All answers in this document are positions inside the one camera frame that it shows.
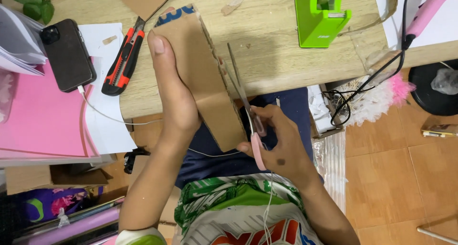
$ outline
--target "orange box cutter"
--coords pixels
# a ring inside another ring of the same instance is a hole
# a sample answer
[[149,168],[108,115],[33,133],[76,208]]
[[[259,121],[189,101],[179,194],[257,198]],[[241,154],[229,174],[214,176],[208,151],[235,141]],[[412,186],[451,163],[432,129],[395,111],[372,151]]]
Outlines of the orange box cutter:
[[141,43],[145,38],[144,27],[145,21],[138,17],[134,27],[127,32],[116,60],[105,78],[102,86],[103,94],[117,96],[127,87],[137,64]]

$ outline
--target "dark blue pants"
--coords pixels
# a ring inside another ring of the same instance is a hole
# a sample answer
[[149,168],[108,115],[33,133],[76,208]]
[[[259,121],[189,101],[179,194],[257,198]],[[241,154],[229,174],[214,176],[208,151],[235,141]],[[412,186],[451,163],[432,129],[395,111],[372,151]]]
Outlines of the dark blue pants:
[[[310,140],[307,88],[304,87],[257,96],[250,101],[250,105],[257,107],[265,107],[267,104],[276,105],[276,98],[280,100],[280,107],[282,108],[283,113],[297,124],[302,144],[304,145],[310,160],[313,160],[312,142]],[[248,122],[248,116],[246,115],[245,108],[242,107],[240,112],[248,140],[250,140],[250,124]],[[262,137],[261,141],[266,145],[268,150],[271,150],[277,145],[278,140],[272,127],[268,126],[266,130],[267,135]],[[237,152],[236,149],[233,149],[223,153],[219,149],[204,123],[202,123],[199,130],[196,132],[189,148],[212,156]],[[270,171],[259,170],[256,166],[255,159],[242,152],[227,156],[208,157],[188,150],[183,160],[180,173],[176,179],[175,186],[183,189],[187,183],[195,180],[202,180],[211,177],[247,175],[259,172]]]

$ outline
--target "scissors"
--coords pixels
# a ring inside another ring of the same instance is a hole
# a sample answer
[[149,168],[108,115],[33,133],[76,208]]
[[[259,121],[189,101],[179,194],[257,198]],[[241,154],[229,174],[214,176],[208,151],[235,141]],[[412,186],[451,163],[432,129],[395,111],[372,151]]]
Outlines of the scissors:
[[262,162],[262,158],[260,156],[260,149],[264,149],[262,146],[262,142],[260,141],[260,136],[266,136],[266,130],[264,129],[260,118],[254,112],[250,110],[250,104],[246,97],[245,89],[243,89],[242,82],[240,80],[239,69],[237,68],[237,64],[235,63],[234,54],[232,53],[232,49],[230,48],[230,44],[228,43],[229,55],[232,61],[232,66],[234,67],[234,73],[229,71],[227,64],[224,64],[226,67],[226,72],[237,91],[240,100],[243,102],[245,107],[246,114],[248,115],[248,121],[250,122],[250,130],[251,130],[251,148],[253,149],[253,155],[255,157],[256,165],[261,171],[265,171],[266,167]]

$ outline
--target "hand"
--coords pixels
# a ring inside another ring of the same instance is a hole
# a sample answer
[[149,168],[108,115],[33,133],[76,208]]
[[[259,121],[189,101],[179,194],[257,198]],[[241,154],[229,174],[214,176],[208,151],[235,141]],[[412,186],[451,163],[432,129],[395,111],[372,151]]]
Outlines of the hand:
[[[164,13],[173,11],[170,7]],[[189,89],[181,82],[175,54],[163,36],[148,34],[148,45],[163,107],[163,131],[173,139],[192,138],[201,125],[198,108]]]
[[[302,144],[297,125],[284,115],[280,107],[251,106],[251,111],[272,126],[277,135],[278,143],[271,151],[260,150],[266,168],[290,179],[296,186],[319,180],[318,172]],[[250,142],[240,143],[237,149],[253,157]]]

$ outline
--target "brown phone case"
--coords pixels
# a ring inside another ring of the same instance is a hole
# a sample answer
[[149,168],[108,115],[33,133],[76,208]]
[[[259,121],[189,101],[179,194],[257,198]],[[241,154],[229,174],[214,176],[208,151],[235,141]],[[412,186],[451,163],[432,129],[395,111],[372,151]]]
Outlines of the brown phone case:
[[40,31],[40,37],[60,91],[70,92],[96,79],[75,21],[66,19],[48,26]]

